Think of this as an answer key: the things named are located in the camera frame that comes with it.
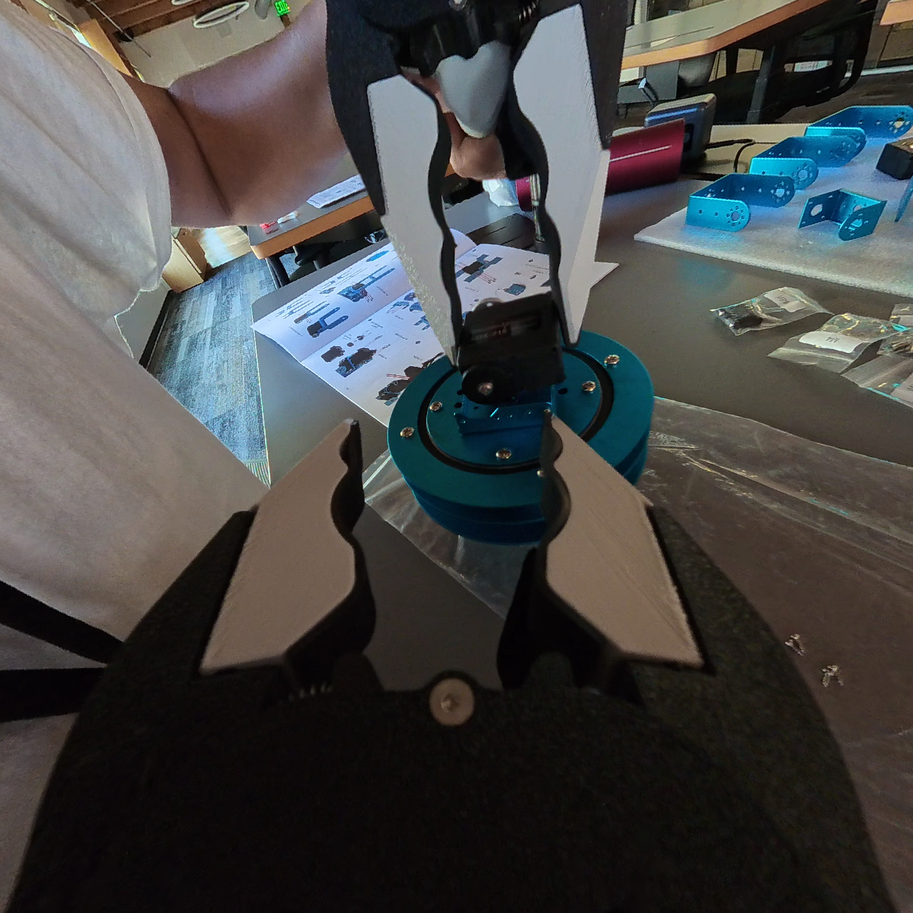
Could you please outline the red metal cylinder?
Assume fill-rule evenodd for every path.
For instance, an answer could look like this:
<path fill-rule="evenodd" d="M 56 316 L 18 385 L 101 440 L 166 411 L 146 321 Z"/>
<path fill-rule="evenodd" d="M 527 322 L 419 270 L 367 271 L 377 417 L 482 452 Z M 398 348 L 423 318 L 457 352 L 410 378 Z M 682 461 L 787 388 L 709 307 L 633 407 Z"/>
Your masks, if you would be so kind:
<path fill-rule="evenodd" d="M 612 137 L 606 193 L 620 194 L 675 181 L 681 170 L 686 122 L 669 120 Z"/>

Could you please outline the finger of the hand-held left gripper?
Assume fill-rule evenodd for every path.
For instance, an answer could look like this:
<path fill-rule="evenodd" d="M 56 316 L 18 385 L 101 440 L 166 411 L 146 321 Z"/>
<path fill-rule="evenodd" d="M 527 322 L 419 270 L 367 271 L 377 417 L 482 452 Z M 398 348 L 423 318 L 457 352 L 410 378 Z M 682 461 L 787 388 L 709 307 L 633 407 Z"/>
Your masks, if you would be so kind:
<path fill-rule="evenodd" d="M 456 362 L 462 317 L 455 241 L 441 195 L 449 129 L 436 100 L 403 75 L 372 83 L 368 101 L 384 200 L 382 224 L 432 331 Z"/>
<path fill-rule="evenodd" d="M 611 2 L 541 2 L 513 71 L 518 130 L 542 182 L 543 227 L 564 340 L 592 285 L 612 137 Z"/>

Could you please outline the large blue U bracket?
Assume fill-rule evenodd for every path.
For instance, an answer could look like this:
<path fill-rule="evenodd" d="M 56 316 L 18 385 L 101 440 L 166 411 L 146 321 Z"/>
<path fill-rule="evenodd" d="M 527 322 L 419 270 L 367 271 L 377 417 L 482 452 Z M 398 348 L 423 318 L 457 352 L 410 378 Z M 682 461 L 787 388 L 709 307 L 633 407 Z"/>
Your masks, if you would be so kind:
<path fill-rule="evenodd" d="M 912 126 L 912 107 L 908 105 L 864 105 L 844 108 L 808 125 L 805 135 L 848 135 L 867 140 L 893 142 Z"/>
<path fill-rule="evenodd" d="M 778 208 L 795 195 L 788 175 L 729 174 L 691 194 L 686 223 L 729 232 L 740 231 L 757 207 Z"/>
<path fill-rule="evenodd" d="M 753 175 L 787 176 L 797 191 L 814 183 L 822 168 L 847 165 L 865 146 L 863 131 L 793 136 L 754 156 L 748 166 Z"/>

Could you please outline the white shirt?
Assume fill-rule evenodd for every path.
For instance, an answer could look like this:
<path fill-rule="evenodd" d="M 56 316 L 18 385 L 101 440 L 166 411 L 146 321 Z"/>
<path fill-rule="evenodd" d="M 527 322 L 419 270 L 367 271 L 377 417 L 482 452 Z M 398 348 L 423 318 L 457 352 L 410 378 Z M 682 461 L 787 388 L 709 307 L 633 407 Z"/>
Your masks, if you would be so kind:
<path fill-rule="evenodd" d="M 126 638 L 263 483 L 135 361 L 168 177 L 106 61 L 2 2 L 2 581 Z"/>

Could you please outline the dark grey desk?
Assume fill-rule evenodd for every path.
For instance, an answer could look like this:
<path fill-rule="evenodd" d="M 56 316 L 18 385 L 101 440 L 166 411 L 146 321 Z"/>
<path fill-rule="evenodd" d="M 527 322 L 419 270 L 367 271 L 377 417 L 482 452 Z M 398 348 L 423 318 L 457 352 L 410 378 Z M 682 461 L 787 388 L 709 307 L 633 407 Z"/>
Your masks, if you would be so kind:
<path fill-rule="evenodd" d="M 806 291 L 836 313 L 881 319 L 904 300 L 634 239 L 684 205 L 690 189 L 681 182 L 606 201 L 599 255 L 619 268 L 592 292 L 587 327 L 632 349 L 660 398 L 911 468 L 909 408 L 831 372 L 770 359 L 770 350 L 818 325 L 818 318 L 734 337 L 711 314 L 715 307 L 782 285 Z M 891 878 L 874 844 L 896 909 L 911 911 L 911 882 Z"/>

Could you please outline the large clear plastic bag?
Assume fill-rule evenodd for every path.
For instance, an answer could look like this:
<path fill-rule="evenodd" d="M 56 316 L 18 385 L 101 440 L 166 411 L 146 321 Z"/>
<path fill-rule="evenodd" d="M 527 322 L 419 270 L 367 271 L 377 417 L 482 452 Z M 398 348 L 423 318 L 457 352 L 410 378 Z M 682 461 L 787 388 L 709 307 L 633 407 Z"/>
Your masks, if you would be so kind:
<path fill-rule="evenodd" d="M 640 489 L 719 565 L 816 691 L 884 869 L 911 882 L 911 468 L 657 398 Z M 844 685 L 824 688 L 821 669 Z"/>

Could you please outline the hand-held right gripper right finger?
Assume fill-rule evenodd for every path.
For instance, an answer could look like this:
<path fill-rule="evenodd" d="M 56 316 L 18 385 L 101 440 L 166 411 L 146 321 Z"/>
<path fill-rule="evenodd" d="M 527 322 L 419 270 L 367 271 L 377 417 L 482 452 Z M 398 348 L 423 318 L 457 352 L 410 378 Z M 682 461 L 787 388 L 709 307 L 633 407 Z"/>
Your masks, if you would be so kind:
<path fill-rule="evenodd" d="M 611 690 L 630 661 L 704 658 L 656 537 L 650 503 L 557 417 L 542 427 L 545 531 L 523 565 L 497 649 L 507 688 L 559 653 L 578 687 Z"/>

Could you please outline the person's left hand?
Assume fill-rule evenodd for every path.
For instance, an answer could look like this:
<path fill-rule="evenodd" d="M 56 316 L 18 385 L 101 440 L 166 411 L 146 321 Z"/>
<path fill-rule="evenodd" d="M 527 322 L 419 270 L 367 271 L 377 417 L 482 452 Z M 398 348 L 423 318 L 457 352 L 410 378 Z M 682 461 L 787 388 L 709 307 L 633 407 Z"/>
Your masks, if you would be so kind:
<path fill-rule="evenodd" d="M 475 138 L 457 129 L 451 139 L 450 164 L 458 175 L 471 180 L 507 178 L 504 155 L 495 135 Z"/>

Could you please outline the white foam sheet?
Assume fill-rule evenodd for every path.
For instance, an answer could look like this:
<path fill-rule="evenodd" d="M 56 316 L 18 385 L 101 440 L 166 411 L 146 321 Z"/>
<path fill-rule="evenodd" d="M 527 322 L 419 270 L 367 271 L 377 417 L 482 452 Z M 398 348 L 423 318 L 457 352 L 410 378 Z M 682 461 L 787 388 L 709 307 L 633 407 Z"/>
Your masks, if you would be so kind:
<path fill-rule="evenodd" d="M 898 203 L 907 184 L 876 168 L 886 140 L 868 141 L 849 165 L 825 169 L 807 190 L 786 206 L 753 210 L 748 225 L 737 233 L 686 224 L 686 210 L 668 215 L 635 235 L 637 241 L 770 268 L 861 289 L 912 295 L 912 207 L 895 222 Z M 885 200 L 874 232 L 842 240 L 839 224 L 829 221 L 799 227 L 807 199 L 846 189 Z"/>

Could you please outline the background wooden desk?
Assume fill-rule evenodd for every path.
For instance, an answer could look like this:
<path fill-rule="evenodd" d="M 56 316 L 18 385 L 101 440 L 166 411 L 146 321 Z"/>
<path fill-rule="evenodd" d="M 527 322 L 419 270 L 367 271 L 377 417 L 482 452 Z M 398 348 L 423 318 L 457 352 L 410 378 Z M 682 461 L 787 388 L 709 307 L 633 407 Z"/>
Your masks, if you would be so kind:
<path fill-rule="evenodd" d="M 762 37 L 789 38 L 842 11 L 868 17 L 863 2 L 724 1 L 635 25 L 626 31 L 622 82 L 646 67 L 747 47 Z"/>

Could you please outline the printed instruction manual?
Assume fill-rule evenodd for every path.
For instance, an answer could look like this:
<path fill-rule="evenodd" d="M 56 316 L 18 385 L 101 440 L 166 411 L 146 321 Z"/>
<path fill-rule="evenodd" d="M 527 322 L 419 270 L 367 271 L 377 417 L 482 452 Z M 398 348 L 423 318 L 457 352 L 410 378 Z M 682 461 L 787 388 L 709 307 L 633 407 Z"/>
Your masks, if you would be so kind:
<path fill-rule="evenodd" d="M 463 317 L 489 299 L 550 290 L 546 254 L 452 235 Z M 422 307 L 388 243 L 256 321 L 254 330 L 387 427 L 402 391 L 444 352 Z"/>

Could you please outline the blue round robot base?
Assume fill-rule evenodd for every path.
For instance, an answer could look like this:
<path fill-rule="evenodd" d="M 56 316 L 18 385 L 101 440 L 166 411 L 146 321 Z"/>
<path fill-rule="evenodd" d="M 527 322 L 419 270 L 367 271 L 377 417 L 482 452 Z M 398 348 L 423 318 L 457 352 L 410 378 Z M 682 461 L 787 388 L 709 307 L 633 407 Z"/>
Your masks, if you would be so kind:
<path fill-rule="evenodd" d="M 470 400 L 467 382 L 448 359 L 410 383 L 394 407 L 388 446 L 434 521 L 475 541 L 538 542 L 546 410 L 637 481 L 654 405 L 643 363 L 620 342 L 585 330 L 575 347 L 563 349 L 563 369 L 563 381 L 508 405 Z"/>

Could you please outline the dark grey box device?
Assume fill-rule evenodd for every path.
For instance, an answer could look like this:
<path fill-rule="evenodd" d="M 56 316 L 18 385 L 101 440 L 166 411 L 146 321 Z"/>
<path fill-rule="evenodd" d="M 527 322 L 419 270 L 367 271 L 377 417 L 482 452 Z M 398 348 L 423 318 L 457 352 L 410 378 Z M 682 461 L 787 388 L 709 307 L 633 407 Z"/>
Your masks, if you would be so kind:
<path fill-rule="evenodd" d="M 645 116 L 644 126 L 684 120 L 681 165 L 699 162 L 705 155 L 714 122 L 717 97 L 713 93 L 661 102 Z"/>

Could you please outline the black servo with round horn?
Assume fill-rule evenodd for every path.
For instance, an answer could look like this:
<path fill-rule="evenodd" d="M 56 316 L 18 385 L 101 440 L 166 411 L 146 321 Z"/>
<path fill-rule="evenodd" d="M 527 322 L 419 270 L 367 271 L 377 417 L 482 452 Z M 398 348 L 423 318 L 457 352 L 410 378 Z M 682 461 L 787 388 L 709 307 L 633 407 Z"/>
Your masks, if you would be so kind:
<path fill-rule="evenodd" d="M 457 344 L 463 394 L 509 405 L 565 380 L 560 319 L 550 293 L 484 301 L 467 314 Z"/>

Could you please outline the person's left forearm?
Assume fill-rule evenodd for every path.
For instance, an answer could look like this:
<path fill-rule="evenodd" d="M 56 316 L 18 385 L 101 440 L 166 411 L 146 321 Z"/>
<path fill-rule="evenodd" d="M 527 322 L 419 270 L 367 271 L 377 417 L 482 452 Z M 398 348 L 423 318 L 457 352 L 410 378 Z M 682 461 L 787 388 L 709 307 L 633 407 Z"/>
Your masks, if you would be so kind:
<path fill-rule="evenodd" d="M 311 2 L 268 42 L 170 87 L 128 78 L 162 147 L 173 225 L 270 222 L 329 185 L 346 152 Z"/>

